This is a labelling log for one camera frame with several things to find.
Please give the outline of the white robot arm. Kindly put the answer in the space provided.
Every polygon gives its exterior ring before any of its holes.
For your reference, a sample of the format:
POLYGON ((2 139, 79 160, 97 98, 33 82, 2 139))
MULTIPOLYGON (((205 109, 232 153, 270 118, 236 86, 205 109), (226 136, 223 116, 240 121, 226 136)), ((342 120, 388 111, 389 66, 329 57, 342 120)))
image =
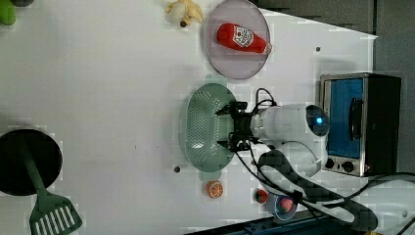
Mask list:
POLYGON ((254 164, 248 171, 269 192, 356 231, 408 235, 414 227, 412 173, 366 177, 347 195, 313 178, 328 161, 329 117, 320 107, 272 103, 249 113, 246 108, 245 102, 233 101, 215 112, 234 123, 219 144, 235 155, 249 152, 254 164))

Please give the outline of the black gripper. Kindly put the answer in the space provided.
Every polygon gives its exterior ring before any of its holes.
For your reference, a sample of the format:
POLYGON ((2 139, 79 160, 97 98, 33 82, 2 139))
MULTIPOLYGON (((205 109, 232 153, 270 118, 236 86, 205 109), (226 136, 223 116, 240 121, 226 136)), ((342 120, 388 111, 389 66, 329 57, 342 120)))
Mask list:
POLYGON ((215 114, 217 116, 229 115, 234 122, 234 130, 229 134, 228 141, 217 141, 216 143, 231 152, 248 151, 251 144, 257 144, 258 139, 253 135, 251 122, 253 113, 246 113, 247 102, 230 102, 215 114))

